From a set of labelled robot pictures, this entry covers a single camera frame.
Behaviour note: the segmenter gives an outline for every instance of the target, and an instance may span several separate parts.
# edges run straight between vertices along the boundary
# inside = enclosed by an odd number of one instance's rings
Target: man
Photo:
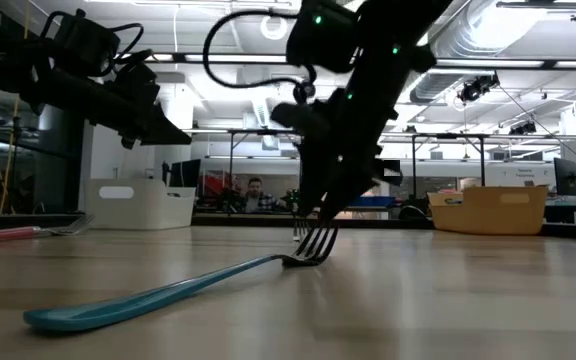
[[[270,194],[264,194],[260,178],[252,178],[248,181],[248,192],[246,193],[247,213],[274,211],[277,201]]]

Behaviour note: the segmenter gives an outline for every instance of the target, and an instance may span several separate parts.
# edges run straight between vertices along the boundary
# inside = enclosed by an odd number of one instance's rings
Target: box
[[[190,226],[195,188],[167,188],[152,179],[92,179],[86,213],[93,229],[164,230]]]
[[[463,194],[428,194],[438,230],[478,235],[536,235],[541,231],[545,187],[473,187]]]

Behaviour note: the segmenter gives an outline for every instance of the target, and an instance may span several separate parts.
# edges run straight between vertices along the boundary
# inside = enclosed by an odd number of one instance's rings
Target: fork handle
[[[0,230],[0,241],[31,238],[39,233],[39,231],[40,228],[35,226]]]
[[[258,257],[195,278],[98,303],[29,310],[24,312],[24,321],[42,330],[72,332],[95,329],[163,308],[216,282],[281,258],[281,255]]]

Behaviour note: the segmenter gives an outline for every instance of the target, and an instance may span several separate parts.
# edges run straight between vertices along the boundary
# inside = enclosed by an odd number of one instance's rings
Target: wooden table
[[[0,243],[0,359],[576,359],[576,242],[340,231],[319,268],[279,263],[76,336],[22,312],[291,252],[292,229],[89,232]]]

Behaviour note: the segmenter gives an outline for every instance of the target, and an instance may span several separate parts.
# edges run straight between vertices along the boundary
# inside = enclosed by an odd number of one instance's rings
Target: red object
[[[35,236],[36,233],[37,228],[32,226],[0,230],[0,241],[27,239]]]

